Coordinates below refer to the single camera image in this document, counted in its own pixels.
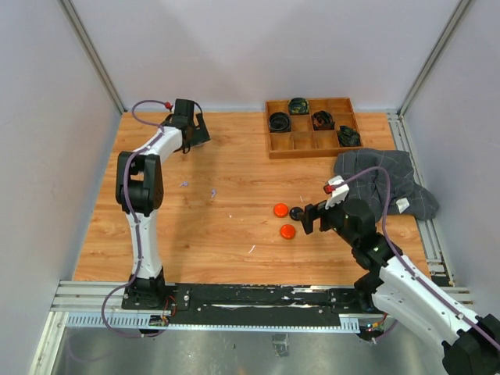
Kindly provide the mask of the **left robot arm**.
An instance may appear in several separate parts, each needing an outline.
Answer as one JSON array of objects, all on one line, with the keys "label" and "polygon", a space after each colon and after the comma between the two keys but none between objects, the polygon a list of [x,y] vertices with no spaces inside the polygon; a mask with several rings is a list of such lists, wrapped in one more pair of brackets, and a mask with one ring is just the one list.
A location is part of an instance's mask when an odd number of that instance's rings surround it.
[{"label": "left robot arm", "polygon": [[[161,104],[169,111],[164,121],[154,123],[136,114],[142,104]],[[190,99],[173,104],[142,100],[131,109],[132,117],[154,126],[155,134],[131,152],[117,158],[116,201],[127,215],[134,265],[123,287],[123,309],[161,309],[169,300],[157,238],[158,211],[163,203],[162,164],[175,152],[187,154],[191,148],[210,140],[202,107]]]}]

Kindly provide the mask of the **black earbud case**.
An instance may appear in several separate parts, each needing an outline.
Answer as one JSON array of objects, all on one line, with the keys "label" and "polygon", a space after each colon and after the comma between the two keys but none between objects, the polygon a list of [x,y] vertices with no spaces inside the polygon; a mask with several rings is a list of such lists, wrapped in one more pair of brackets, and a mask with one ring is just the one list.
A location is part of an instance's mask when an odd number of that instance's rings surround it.
[{"label": "black earbud case", "polygon": [[290,209],[289,216],[294,221],[301,221],[304,214],[304,210],[301,207],[295,206]]}]

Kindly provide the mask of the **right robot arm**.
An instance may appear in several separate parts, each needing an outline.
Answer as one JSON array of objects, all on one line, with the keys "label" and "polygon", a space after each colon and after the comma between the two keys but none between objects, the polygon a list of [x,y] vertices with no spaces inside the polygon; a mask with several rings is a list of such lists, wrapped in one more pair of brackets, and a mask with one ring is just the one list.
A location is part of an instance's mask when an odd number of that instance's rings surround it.
[{"label": "right robot arm", "polygon": [[314,222],[333,230],[352,248],[366,275],[355,282],[354,303],[365,313],[377,309],[428,344],[448,374],[499,372],[499,321],[479,316],[457,302],[378,232],[374,214],[362,200],[327,207],[326,202],[296,209],[306,234]]}]

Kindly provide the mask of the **orange earbud case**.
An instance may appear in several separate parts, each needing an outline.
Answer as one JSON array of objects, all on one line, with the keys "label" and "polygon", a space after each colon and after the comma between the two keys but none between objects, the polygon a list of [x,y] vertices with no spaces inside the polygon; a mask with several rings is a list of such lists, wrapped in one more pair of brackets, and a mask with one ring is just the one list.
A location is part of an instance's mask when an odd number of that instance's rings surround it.
[{"label": "orange earbud case", "polygon": [[291,240],[296,235],[296,229],[291,224],[285,224],[280,228],[280,235],[286,240]]},{"label": "orange earbud case", "polygon": [[284,203],[277,203],[274,207],[273,207],[273,214],[276,216],[276,217],[279,217],[279,218],[284,218],[288,215],[288,212],[289,212],[289,208],[287,205],[285,205]]}]

